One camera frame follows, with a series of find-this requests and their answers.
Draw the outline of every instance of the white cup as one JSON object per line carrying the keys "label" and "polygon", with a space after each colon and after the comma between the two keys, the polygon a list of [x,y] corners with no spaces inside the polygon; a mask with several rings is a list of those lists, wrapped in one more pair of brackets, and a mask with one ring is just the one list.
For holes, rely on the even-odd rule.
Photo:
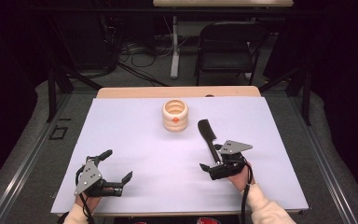
{"label": "white cup", "polygon": [[171,132],[181,132],[188,124],[188,107],[184,101],[173,99],[162,106],[164,127]]}

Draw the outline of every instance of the white table surface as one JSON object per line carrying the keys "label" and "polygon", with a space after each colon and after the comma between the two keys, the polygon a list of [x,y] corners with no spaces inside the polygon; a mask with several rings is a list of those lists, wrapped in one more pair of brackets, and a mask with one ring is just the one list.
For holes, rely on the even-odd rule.
{"label": "white table surface", "polygon": [[118,182],[130,171],[133,178],[122,197],[103,198],[96,215],[238,214],[241,196],[232,184],[212,181],[200,169],[200,163],[214,166],[198,130],[201,119],[210,121],[217,137],[214,144],[229,139],[253,145],[242,154],[271,200],[286,210],[308,209],[264,97],[181,98],[189,107],[189,123],[179,133],[162,124],[161,107],[170,99],[94,99],[51,213],[71,209],[76,171],[86,157],[113,149],[99,164],[103,178]]}

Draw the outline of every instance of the red object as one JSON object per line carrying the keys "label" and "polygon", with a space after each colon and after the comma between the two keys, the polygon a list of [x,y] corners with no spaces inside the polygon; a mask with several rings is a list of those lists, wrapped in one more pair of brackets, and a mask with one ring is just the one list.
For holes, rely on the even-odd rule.
{"label": "red object", "polygon": [[210,217],[200,217],[197,224],[221,224],[220,221]]}

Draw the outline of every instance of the tool handle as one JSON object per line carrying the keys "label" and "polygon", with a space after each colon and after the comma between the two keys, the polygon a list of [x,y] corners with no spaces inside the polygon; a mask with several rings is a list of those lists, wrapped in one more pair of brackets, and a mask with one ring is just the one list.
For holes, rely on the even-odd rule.
{"label": "tool handle", "polygon": [[213,145],[213,140],[216,139],[216,136],[214,135],[211,125],[209,124],[209,121],[207,119],[202,119],[199,121],[199,130],[202,137],[208,144],[208,148],[211,150],[214,161],[216,162],[216,164],[220,164],[220,158],[217,155],[216,149]]}

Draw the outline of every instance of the human hand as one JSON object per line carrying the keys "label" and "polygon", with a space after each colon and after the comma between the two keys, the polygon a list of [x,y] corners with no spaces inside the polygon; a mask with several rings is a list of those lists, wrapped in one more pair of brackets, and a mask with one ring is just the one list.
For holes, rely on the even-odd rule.
{"label": "human hand", "polygon": [[[82,193],[82,195],[83,198],[86,200],[86,205],[89,208],[89,211],[93,213],[94,209],[100,203],[102,197],[88,197],[85,193]],[[79,195],[76,196],[75,203],[78,204],[80,207],[83,207],[84,205]]]}
{"label": "human hand", "polygon": [[[239,192],[241,192],[243,189],[245,189],[246,184],[248,183],[248,179],[249,179],[248,166],[243,167],[242,171],[239,174],[229,176],[227,179],[231,181],[231,183]],[[251,184],[254,183],[255,183],[255,178],[253,177]]]}

